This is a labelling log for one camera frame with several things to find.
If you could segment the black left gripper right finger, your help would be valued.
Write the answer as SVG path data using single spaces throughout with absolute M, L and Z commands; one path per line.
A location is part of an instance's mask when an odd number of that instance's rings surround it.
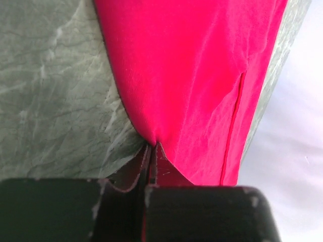
M 196 186 L 153 150 L 145 189 L 145 241 L 280 241 L 268 200 L 247 186 Z

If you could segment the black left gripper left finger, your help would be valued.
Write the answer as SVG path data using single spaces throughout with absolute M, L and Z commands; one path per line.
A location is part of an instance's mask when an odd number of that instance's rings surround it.
M 106 178 L 1 181 L 1 241 L 141 241 L 150 154 Z

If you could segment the red t-shirt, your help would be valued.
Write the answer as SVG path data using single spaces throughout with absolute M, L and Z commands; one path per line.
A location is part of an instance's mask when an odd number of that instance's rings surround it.
M 196 185 L 234 186 L 286 1 L 95 1 L 136 131 Z

